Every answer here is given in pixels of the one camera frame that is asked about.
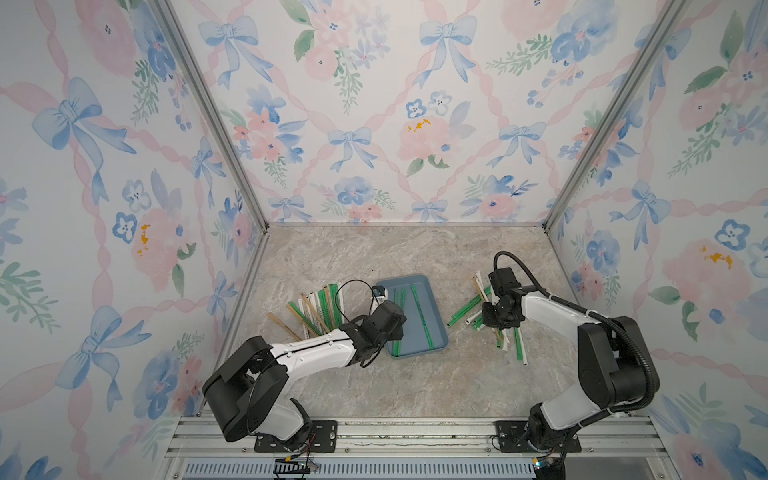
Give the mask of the blue plastic storage tray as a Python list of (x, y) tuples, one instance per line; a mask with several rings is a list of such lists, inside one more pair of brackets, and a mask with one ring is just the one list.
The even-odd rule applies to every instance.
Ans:
[[(435, 345), (433, 351), (429, 350), (425, 338), (422, 323), (410, 289), (412, 284), (417, 288), (421, 306), (432, 335)], [(446, 323), (440, 315), (431, 284), (425, 275), (411, 275), (384, 279), (377, 281), (375, 285), (384, 286), (388, 293), (387, 300), (391, 300), (395, 303), (395, 290), (404, 288), (406, 291), (405, 316), (407, 317), (407, 320), (403, 325), (401, 354), (399, 357), (393, 356), (392, 347), (394, 341), (390, 341), (386, 349), (391, 357), (395, 359), (405, 359), (424, 354), (437, 353), (447, 348), (449, 337), (446, 330)]]

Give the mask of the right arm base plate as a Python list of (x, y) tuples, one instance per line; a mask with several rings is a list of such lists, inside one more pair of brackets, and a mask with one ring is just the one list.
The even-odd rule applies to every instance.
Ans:
[(527, 420), (497, 420), (495, 429), (496, 448), (502, 453), (580, 453), (582, 446), (576, 435), (565, 443), (568, 430), (552, 430), (546, 424), (529, 425)]

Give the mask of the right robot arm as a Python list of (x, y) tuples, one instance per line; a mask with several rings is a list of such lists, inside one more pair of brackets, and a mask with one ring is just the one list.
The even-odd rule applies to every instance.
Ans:
[(522, 440), (536, 451), (562, 447), (581, 428), (647, 407), (660, 379), (635, 320), (605, 317), (556, 295), (514, 290), (482, 304), (483, 324), (497, 330), (535, 321), (574, 345), (577, 381), (534, 405)]

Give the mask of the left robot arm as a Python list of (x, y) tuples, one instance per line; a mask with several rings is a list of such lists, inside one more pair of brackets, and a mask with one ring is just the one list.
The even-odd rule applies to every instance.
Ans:
[(295, 381), (325, 370), (365, 368), (390, 341), (403, 338), (406, 316), (390, 300), (331, 332), (287, 344), (246, 340), (205, 382), (202, 393), (224, 439), (263, 436), (289, 452), (308, 443), (313, 421), (285, 396)]

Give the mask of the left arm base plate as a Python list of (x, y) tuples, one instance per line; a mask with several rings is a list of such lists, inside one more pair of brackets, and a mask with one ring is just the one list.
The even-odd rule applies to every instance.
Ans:
[(336, 420), (314, 420), (302, 426), (292, 437), (279, 440), (273, 435), (257, 434), (254, 451), (256, 453), (298, 454), (334, 453), (338, 439)]

